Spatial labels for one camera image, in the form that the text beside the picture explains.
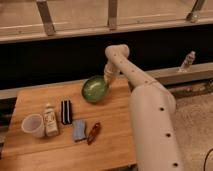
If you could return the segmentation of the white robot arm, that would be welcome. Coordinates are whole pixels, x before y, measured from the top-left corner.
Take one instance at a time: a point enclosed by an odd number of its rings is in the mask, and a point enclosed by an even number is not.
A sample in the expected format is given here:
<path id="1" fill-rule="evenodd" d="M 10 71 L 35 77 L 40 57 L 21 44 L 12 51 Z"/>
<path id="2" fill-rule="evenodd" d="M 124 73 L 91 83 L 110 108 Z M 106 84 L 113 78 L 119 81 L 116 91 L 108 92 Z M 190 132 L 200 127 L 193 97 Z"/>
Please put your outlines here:
<path id="1" fill-rule="evenodd" d="M 170 118 L 176 100 L 159 81 L 130 62 L 129 54 L 125 44 L 108 46 L 104 78 L 111 83 L 122 72 L 133 86 L 130 118 L 138 170 L 184 171 Z"/>

